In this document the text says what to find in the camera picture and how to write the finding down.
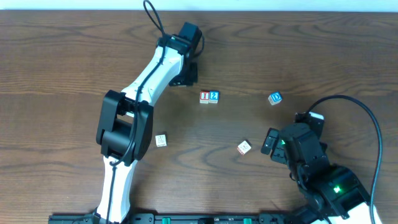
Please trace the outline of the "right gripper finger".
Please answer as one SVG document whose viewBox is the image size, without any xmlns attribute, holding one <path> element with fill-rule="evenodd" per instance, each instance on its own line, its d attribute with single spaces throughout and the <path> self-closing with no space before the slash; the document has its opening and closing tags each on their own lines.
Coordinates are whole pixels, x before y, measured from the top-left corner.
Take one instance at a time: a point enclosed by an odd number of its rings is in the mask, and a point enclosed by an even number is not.
<svg viewBox="0 0 398 224">
<path fill-rule="evenodd" d="M 279 130 L 269 128 L 266 138 L 261 147 L 261 153 L 269 155 L 277 146 L 279 142 Z"/>
<path fill-rule="evenodd" d="M 285 157 L 285 151 L 282 145 L 277 145 L 275 147 L 275 149 L 271 153 L 271 160 L 280 164 L 287 165 L 287 159 Z"/>
</svg>

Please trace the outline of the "red letter I block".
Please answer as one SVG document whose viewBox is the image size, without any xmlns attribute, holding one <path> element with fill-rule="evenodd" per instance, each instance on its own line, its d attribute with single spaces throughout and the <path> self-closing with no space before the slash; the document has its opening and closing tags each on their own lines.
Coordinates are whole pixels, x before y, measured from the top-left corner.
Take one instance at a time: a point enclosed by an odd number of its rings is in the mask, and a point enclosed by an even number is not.
<svg viewBox="0 0 398 224">
<path fill-rule="evenodd" d="M 200 92 L 200 103 L 208 104 L 209 103 L 210 92 L 209 91 L 201 91 Z"/>
</svg>

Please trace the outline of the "blue number 2 block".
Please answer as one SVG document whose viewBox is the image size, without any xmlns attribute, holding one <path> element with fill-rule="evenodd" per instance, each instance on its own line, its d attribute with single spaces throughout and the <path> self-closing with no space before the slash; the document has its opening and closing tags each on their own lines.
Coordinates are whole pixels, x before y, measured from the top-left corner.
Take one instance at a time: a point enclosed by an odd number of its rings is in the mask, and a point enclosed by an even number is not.
<svg viewBox="0 0 398 224">
<path fill-rule="evenodd" d="M 209 92 L 209 103 L 217 104 L 220 98 L 219 91 L 210 91 Z"/>
</svg>

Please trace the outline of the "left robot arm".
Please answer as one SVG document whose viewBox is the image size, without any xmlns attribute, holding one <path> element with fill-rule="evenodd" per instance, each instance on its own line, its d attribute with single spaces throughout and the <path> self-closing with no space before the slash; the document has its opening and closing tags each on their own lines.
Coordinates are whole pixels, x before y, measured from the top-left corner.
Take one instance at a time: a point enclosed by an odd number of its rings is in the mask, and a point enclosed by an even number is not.
<svg viewBox="0 0 398 224">
<path fill-rule="evenodd" d="M 95 223 L 127 220 L 134 170 L 152 139 L 154 106 L 167 86 L 197 81 L 195 58 L 204 41 L 202 34 L 162 36 L 141 74 L 122 91 L 105 94 L 96 133 L 105 175 Z"/>
</svg>

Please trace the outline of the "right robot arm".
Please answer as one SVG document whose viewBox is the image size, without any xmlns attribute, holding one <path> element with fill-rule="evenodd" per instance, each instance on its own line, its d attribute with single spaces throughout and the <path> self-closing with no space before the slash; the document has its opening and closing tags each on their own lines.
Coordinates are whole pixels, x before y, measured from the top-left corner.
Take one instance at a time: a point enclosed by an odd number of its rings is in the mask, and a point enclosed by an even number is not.
<svg viewBox="0 0 398 224">
<path fill-rule="evenodd" d="M 272 223 L 380 223 L 370 193 L 356 174 L 330 162 L 327 144 L 321 142 L 324 117 L 297 113 L 281 130 L 269 128 L 261 152 L 285 164 L 290 178 L 307 200 L 295 211 Z"/>
</svg>

